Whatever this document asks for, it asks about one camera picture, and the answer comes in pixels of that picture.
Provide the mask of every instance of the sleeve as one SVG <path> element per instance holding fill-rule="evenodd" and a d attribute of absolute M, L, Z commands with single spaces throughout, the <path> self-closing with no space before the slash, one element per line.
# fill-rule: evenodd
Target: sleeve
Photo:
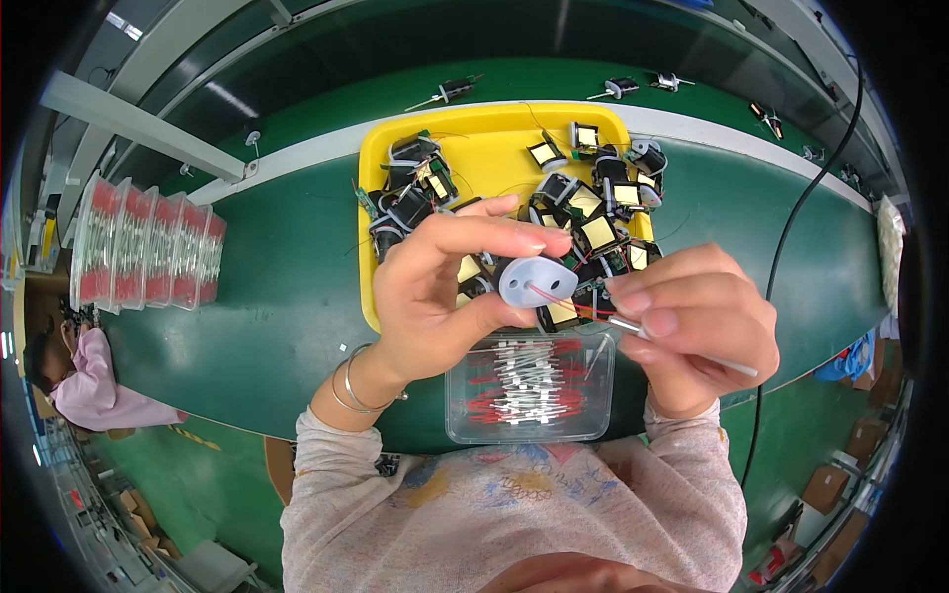
<path fill-rule="evenodd" d="M 72 403 L 97 408 L 112 408 L 116 403 L 116 381 L 112 374 L 112 350 L 105 334 L 97 327 L 79 337 L 73 361 L 76 374 L 67 379 Z"/>
<path fill-rule="evenodd" d="M 677 540 L 701 542 L 709 556 L 705 561 L 716 565 L 714 572 L 721 578 L 707 588 L 727 590 L 741 569 L 748 515 L 728 461 L 728 434 L 719 425 L 719 409 L 716 399 L 696 417 L 673 419 L 660 416 L 646 402 L 648 450 L 678 477 L 664 489 L 647 488 L 637 494 L 657 516 L 679 518 L 666 528 Z"/>
<path fill-rule="evenodd" d="M 391 477 L 375 462 L 382 450 L 379 431 L 349 433 L 325 425 L 309 407 L 297 419 L 296 477 L 290 504 L 280 518 L 284 530 L 284 587 L 307 590 L 304 576 L 326 545 L 385 500 L 401 484 L 407 459 Z"/>

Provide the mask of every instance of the silver bangle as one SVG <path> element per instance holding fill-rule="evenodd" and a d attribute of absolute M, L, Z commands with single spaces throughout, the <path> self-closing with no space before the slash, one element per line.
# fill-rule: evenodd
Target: silver bangle
<path fill-rule="evenodd" d="M 340 367 L 345 364 L 345 361 L 340 362 L 336 365 L 336 368 L 333 370 L 333 374 L 329 376 L 329 390 L 333 392 L 333 397 L 336 399 L 336 403 L 343 406 L 346 410 L 350 412 L 359 412 L 360 414 L 372 414 L 372 410 L 357 410 L 356 408 L 346 405 L 339 396 L 336 395 L 336 373 L 339 372 Z"/>
<path fill-rule="evenodd" d="M 402 401 L 405 401 L 405 400 L 409 399 L 409 395 L 408 395 L 407 393 L 405 393 L 405 390 L 402 390 L 402 391 L 400 391 L 399 394 L 395 397 L 395 399 L 393 399 L 393 400 L 390 401 L 389 403 L 387 403 L 387 404 L 385 404 L 384 406 L 381 406 L 381 407 L 379 407 L 379 408 L 370 408 L 369 406 L 367 406 L 367 405 L 365 405 L 364 403 L 362 403 L 361 401 L 359 401 L 359 399 L 356 397 L 356 394 L 353 393 L 352 384 L 349 382 L 349 367 L 352 366 L 353 359 L 356 358 L 356 355 L 359 354 L 361 351 L 365 350 L 365 348 L 368 348 L 370 345 L 372 345 L 372 344 L 370 344 L 370 343 L 364 343 L 364 344 L 360 344 L 360 345 L 356 346 L 355 348 L 353 348 L 353 351 L 349 354 L 349 359 L 346 361 L 346 372 L 345 372 L 345 374 L 343 375 L 343 385 L 345 385 L 345 387 L 346 387 L 346 392 L 347 392 L 347 394 L 349 394 L 349 398 L 352 399 L 353 403 L 355 403 L 356 405 L 358 405 L 358 406 L 360 406 L 360 407 L 363 408 L 363 409 L 361 410 L 361 412 L 381 412 L 382 410 L 384 410 L 384 409 L 386 409 L 387 407 L 389 407 L 390 405 L 392 405 L 392 403 L 393 403 L 394 401 L 396 401 L 396 399 L 401 399 Z"/>

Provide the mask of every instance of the green workbench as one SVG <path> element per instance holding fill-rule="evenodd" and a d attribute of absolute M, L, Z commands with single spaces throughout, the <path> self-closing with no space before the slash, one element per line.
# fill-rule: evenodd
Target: green workbench
<path fill-rule="evenodd" d="M 558 89 L 544 86 L 553 69 L 560 76 Z M 530 81 L 525 71 L 531 72 Z M 262 154 L 393 115 L 429 94 L 432 81 L 470 72 L 485 73 L 470 102 L 576 99 L 601 86 L 604 77 L 635 74 L 628 66 L 574 60 L 420 68 L 373 82 L 393 84 L 385 107 L 378 97 L 366 99 L 359 91 L 370 83 L 360 83 L 271 116 L 262 124 Z M 770 134 L 747 112 L 747 103 L 707 86 L 677 94 L 644 89 L 625 102 L 715 120 L 761 138 Z M 789 148 L 809 142 L 792 126 L 785 132 Z M 229 139 L 222 148 L 246 158 L 247 148 L 238 141 Z M 653 223 L 663 252 L 716 241 L 763 292 L 777 237 L 808 180 L 707 146 L 666 140 L 662 147 L 670 165 Z M 215 211 L 228 221 L 217 301 L 194 312 L 167 308 L 104 315 L 119 381 L 198 416 L 294 438 L 294 420 L 345 356 L 341 343 L 352 348 L 376 339 L 359 301 L 357 206 L 350 185 L 357 165 L 355 155 L 338 158 L 216 202 Z M 175 178 L 161 189 L 167 195 L 202 181 L 207 179 Z M 189 182 L 193 185 L 181 185 Z M 818 187 L 785 247 L 773 301 L 782 361 L 765 385 L 769 390 L 832 357 L 885 315 L 872 217 Z M 642 371 L 623 360 L 616 384 L 608 437 L 642 429 Z M 397 402 L 378 423 L 385 449 L 456 448 L 444 432 L 442 378 L 418 381 L 408 391 L 409 400 Z M 732 394 L 723 404 L 752 395 Z"/>

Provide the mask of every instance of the plastic container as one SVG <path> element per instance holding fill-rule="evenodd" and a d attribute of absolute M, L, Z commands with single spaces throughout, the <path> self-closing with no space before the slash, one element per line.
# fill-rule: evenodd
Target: plastic container
<path fill-rule="evenodd" d="M 127 178 L 120 189 L 131 184 Z M 90 303 L 111 310 L 112 252 L 120 206 L 117 188 L 102 179 L 99 171 L 93 173 L 83 190 L 69 274 L 69 304 L 74 310 Z"/>
<path fill-rule="evenodd" d="M 199 265 L 198 303 L 210 303 L 217 299 L 217 277 L 221 272 L 221 252 L 224 250 L 224 233 L 228 223 L 215 213 L 208 218 L 208 231 L 201 243 Z"/>
<path fill-rule="evenodd" d="M 175 243 L 181 229 L 185 194 L 158 196 L 152 232 L 145 249 L 145 305 L 165 307 L 172 302 L 172 264 Z"/>
<path fill-rule="evenodd" d="M 211 205 L 196 206 L 187 199 L 181 212 L 181 229 L 172 257 L 172 305 L 193 311 L 197 308 L 201 244 L 211 222 Z"/>
<path fill-rule="evenodd" d="M 544 173 L 527 151 L 542 141 L 541 126 L 548 130 L 560 150 L 567 154 L 568 128 L 578 121 L 599 127 L 600 142 L 621 150 L 629 146 L 626 125 L 613 111 L 596 104 L 509 103 L 465 107 L 420 113 L 386 121 L 373 128 L 363 140 L 359 154 L 359 184 L 366 191 L 378 190 L 387 172 L 380 165 L 389 161 L 392 142 L 427 129 L 441 144 L 441 154 L 451 165 L 453 181 L 462 202 L 475 196 L 518 193 L 527 202 Z M 590 165 L 571 160 L 562 170 L 590 183 Z M 359 267 L 363 316 L 377 332 L 379 318 L 372 296 L 372 276 L 379 265 L 369 240 L 369 215 L 359 211 Z M 626 225 L 633 236 L 652 240 L 652 223 L 646 213 L 636 213 Z"/>
<path fill-rule="evenodd" d="M 150 240 L 158 188 L 141 192 L 122 184 L 115 248 L 112 251 L 111 308 L 145 308 L 145 251 Z"/>
<path fill-rule="evenodd" d="M 445 375 L 445 432 L 466 445 L 598 438 L 615 357 L 605 333 L 489 336 Z"/>

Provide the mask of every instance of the patterned sweater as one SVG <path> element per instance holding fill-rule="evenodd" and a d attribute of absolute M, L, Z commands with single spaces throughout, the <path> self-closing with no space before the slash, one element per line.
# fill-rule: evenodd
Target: patterned sweater
<path fill-rule="evenodd" d="M 339 431 L 307 409 L 281 519 L 284 588 L 476 591 L 524 558 L 577 551 L 726 591 L 747 518 L 718 402 L 686 420 L 647 404 L 645 421 L 648 447 L 631 436 L 403 455 L 383 477 L 378 430 Z"/>

